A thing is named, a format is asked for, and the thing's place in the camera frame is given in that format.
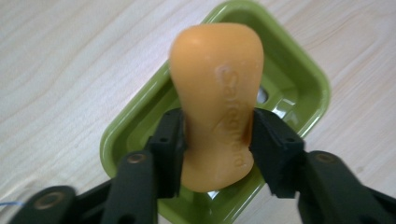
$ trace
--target green soap dish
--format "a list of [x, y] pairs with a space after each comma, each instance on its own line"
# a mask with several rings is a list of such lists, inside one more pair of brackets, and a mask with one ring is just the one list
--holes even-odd
[[[320, 69], [259, 5], [230, 1], [216, 7], [204, 22], [243, 23], [260, 36], [265, 47], [262, 86], [268, 99], [257, 107], [271, 110], [304, 137], [324, 114], [330, 88]], [[179, 107], [177, 93], [165, 63], [135, 98], [107, 127], [100, 157], [107, 174], [115, 176], [120, 158], [141, 150], [162, 114]], [[172, 223], [230, 223], [264, 185], [254, 167], [242, 180], [226, 189], [196, 193], [181, 188], [175, 199], [159, 200], [160, 214]]]

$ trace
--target wood grain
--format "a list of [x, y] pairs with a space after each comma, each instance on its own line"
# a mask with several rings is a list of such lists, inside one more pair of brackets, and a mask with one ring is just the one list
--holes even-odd
[[[0, 202], [107, 180], [98, 155], [106, 126], [163, 64], [176, 34], [220, 2], [0, 1]], [[365, 185], [396, 197], [396, 2], [258, 2], [331, 83], [332, 103], [307, 149], [340, 156]], [[236, 220], [300, 222], [296, 201], [267, 188]]]

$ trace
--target orange soap bar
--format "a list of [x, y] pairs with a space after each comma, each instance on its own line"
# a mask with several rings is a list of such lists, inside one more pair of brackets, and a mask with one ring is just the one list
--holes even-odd
[[260, 38], [242, 24], [197, 25], [175, 40], [169, 64], [185, 119], [186, 188], [222, 189], [251, 170], [248, 146], [263, 57]]

